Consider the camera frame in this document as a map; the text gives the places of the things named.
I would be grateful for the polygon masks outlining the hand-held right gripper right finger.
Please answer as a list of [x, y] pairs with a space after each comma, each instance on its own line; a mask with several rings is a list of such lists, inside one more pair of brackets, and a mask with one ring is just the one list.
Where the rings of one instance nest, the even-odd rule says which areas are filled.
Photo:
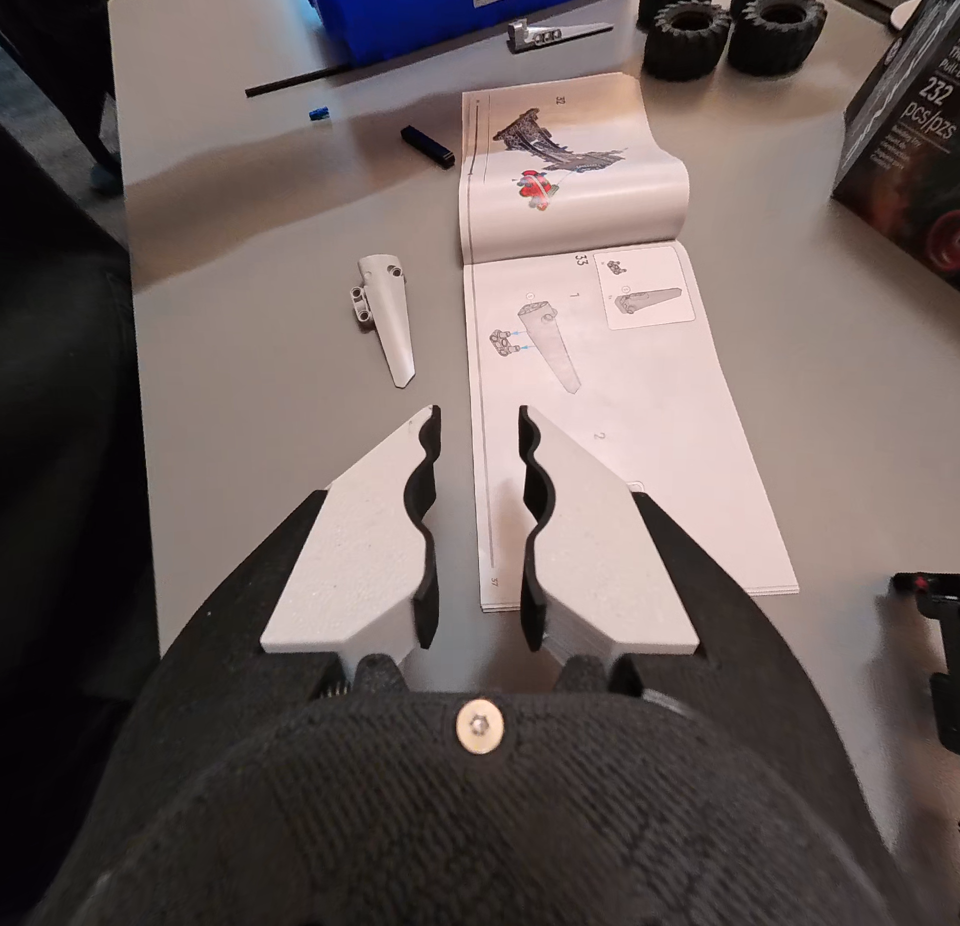
[[700, 638], [627, 483], [530, 405], [518, 413], [525, 540], [520, 622], [531, 651], [689, 656]]

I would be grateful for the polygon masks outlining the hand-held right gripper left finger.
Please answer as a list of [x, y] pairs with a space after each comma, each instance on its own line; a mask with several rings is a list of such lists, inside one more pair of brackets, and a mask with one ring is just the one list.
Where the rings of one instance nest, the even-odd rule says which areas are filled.
[[415, 413], [334, 479], [260, 638], [269, 654], [383, 654], [401, 664], [439, 625], [434, 537], [438, 405]]

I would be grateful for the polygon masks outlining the grey wedge toy panel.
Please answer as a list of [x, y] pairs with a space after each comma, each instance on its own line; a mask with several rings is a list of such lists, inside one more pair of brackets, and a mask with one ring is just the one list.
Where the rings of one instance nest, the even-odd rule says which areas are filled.
[[361, 329], [376, 331], [391, 380], [403, 389], [416, 373], [404, 269], [386, 254], [363, 257], [357, 266], [361, 283], [350, 290], [354, 316]]

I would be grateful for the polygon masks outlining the grey desk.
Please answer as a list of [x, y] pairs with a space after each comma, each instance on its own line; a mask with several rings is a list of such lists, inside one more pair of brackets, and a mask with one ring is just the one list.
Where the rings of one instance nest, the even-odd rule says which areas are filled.
[[[640, 72], [636, 0], [538, 15], [613, 31], [511, 55], [503, 30], [248, 99], [335, 63], [306, 0], [111, 0], [160, 649], [313, 489], [441, 407], [440, 616], [411, 685], [549, 687], [516, 615], [478, 602], [458, 176], [461, 93]], [[642, 78], [691, 180], [680, 237], [794, 571], [759, 604], [833, 716], [923, 912], [958, 924], [958, 757], [937, 738], [939, 630], [889, 593], [958, 571], [958, 293], [830, 199], [843, 111], [884, 26], [829, 1], [783, 80], [722, 64]], [[328, 107], [330, 119], [308, 113]], [[395, 387], [354, 316], [358, 260], [399, 258], [415, 374]]]

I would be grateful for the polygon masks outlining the toy instruction booklet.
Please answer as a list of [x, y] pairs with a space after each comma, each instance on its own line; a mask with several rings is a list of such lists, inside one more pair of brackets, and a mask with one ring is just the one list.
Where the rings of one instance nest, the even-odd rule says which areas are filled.
[[520, 607], [522, 405], [753, 595], [799, 585], [714, 347], [683, 162], [624, 73], [462, 94], [459, 221], [479, 602]]

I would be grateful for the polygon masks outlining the person's dark trousers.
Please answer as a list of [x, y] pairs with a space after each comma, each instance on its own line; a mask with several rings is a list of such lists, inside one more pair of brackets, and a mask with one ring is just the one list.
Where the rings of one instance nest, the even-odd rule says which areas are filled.
[[21, 924], [160, 650], [129, 255], [1, 144], [1, 902]]

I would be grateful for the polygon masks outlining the black toy chassis assembly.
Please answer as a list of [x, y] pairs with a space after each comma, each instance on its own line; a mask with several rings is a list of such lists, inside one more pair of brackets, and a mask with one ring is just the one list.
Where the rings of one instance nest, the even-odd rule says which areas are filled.
[[939, 624], [946, 672], [929, 678], [931, 703], [941, 745], [959, 754], [959, 573], [897, 572], [891, 586], [911, 596], [919, 613]]

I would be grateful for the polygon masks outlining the small black toy beam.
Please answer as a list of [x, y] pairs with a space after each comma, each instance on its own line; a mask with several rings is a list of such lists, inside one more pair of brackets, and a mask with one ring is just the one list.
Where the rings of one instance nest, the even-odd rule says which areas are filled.
[[406, 145], [443, 170], [450, 170], [455, 166], [454, 153], [416, 127], [411, 125], [403, 127], [400, 130], [400, 137]]

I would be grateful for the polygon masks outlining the black toy axle rod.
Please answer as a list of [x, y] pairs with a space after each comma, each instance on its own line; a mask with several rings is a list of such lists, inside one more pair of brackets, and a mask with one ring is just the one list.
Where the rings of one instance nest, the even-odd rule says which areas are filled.
[[337, 64], [332, 67], [319, 68], [298, 75], [273, 80], [267, 83], [256, 85], [245, 90], [245, 96], [248, 99], [258, 98], [267, 94], [282, 92], [288, 89], [318, 82], [324, 79], [330, 79], [338, 75], [354, 70], [354, 65], [350, 63]]

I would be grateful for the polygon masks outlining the grey tapered toy piece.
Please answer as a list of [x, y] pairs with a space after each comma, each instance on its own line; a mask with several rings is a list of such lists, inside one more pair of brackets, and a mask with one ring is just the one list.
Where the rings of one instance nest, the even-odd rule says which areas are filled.
[[520, 55], [603, 35], [613, 31], [614, 28], [614, 25], [609, 22], [559, 26], [555, 24], [531, 25], [527, 20], [517, 20], [511, 22], [508, 26], [507, 44], [510, 53]]

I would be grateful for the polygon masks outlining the black toy set box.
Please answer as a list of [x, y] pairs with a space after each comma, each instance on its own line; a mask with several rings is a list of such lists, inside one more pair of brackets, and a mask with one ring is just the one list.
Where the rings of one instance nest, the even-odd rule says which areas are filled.
[[959, 287], [959, 0], [920, 0], [845, 112], [832, 197]]

